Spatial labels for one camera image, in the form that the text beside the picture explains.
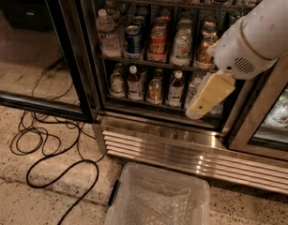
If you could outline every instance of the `cable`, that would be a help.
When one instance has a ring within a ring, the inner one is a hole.
[[[27,124],[27,115],[30,113],[30,124]],[[61,224],[64,219],[66,218],[66,216],[69,214],[69,212],[90,192],[91,189],[93,189],[93,187],[95,186],[95,184],[97,183],[97,181],[99,180],[99,166],[98,163],[104,158],[104,155],[101,156],[99,159],[97,159],[96,161],[91,160],[91,159],[87,159],[84,158],[80,152],[80,138],[81,135],[85,135],[87,137],[89,137],[90,139],[94,139],[95,138],[87,133],[85,133],[83,131],[83,127],[85,125],[85,123],[80,123],[80,122],[74,122],[74,121],[69,121],[69,120],[60,120],[57,117],[53,117],[53,121],[51,121],[51,117],[48,115],[44,115],[44,114],[38,114],[35,112],[24,112],[22,117],[21,117],[21,121],[18,125],[18,133],[13,137],[11,144],[10,144],[10,150],[13,154],[15,155],[19,155],[19,156],[26,156],[32,153],[35,153],[40,147],[41,147],[41,153],[44,156],[43,158],[39,159],[37,162],[35,162],[27,171],[26,173],[26,183],[28,184],[28,186],[30,186],[31,188],[46,188],[52,184],[54,184],[55,182],[57,182],[61,177],[63,177],[67,172],[69,172],[72,168],[74,168],[75,166],[82,164],[82,163],[87,163],[87,164],[91,164],[92,166],[95,167],[96,170],[96,176],[95,179],[92,183],[92,185],[88,188],[88,190],[67,210],[67,212],[60,218],[58,224]],[[59,151],[61,148],[61,140],[59,137],[57,137],[54,134],[49,133],[49,131],[42,126],[39,126],[39,124],[48,124],[48,125],[65,125],[67,129],[70,130],[77,130],[76,133],[76,138],[74,140],[74,142],[68,147],[63,149],[62,151]],[[22,137],[25,136],[28,133],[32,133],[32,134],[36,134],[38,136],[38,143],[32,147],[31,149],[29,149],[28,151],[26,151],[25,149],[22,149],[21,147],[21,142],[22,142]],[[49,141],[50,138],[55,138],[57,140],[57,147],[54,149],[54,151],[52,151],[51,153],[47,154],[45,152],[45,146],[47,145],[47,142]],[[34,184],[31,179],[30,179],[30,174],[32,173],[32,171],[37,167],[38,164],[40,164],[43,161],[46,161],[50,158],[55,158],[57,156],[60,156],[62,154],[65,154],[66,152],[68,152],[70,149],[72,149],[73,147],[77,147],[77,151],[78,154],[81,158],[81,160],[73,163],[72,165],[70,165],[68,168],[66,168],[60,175],[58,175],[56,178],[54,178],[53,181],[46,183],[46,184],[42,184],[42,185],[36,185]]]

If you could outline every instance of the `terrazzo floor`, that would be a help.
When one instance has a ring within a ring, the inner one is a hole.
[[[57,224],[68,208],[90,187],[97,171],[91,164],[82,163],[49,187],[29,187],[26,173],[43,155],[40,149],[26,156],[11,153],[10,143],[18,131],[22,115],[23,111],[0,106],[0,224]],[[76,132],[64,125],[39,126],[59,136],[64,147],[76,139]],[[83,130],[93,135],[89,125],[85,125]],[[31,149],[37,142],[37,135],[27,135],[21,140],[21,149]],[[45,150],[52,151],[55,146],[55,140],[51,139]],[[80,140],[80,151],[88,159],[97,160],[101,157],[95,141],[84,135]],[[76,147],[73,147],[59,157],[40,163],[31,172],[30,180],[35,185],[49,183],[80,159]],[[103,224],[114,181],[126,163],[118,157],[104,157],[98,163],[98,182],[62,224]],[[210,225],[288,225],[288,196],[204,179],[211,186]]]

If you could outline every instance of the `white robotic arm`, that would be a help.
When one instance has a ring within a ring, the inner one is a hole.
[[[219,72],[204,77],[186,111],[192,119],[201,118],[228,97],[235,89],[235,79],[251,79],[288,53],[288,0],[264,0],[207,52]]]

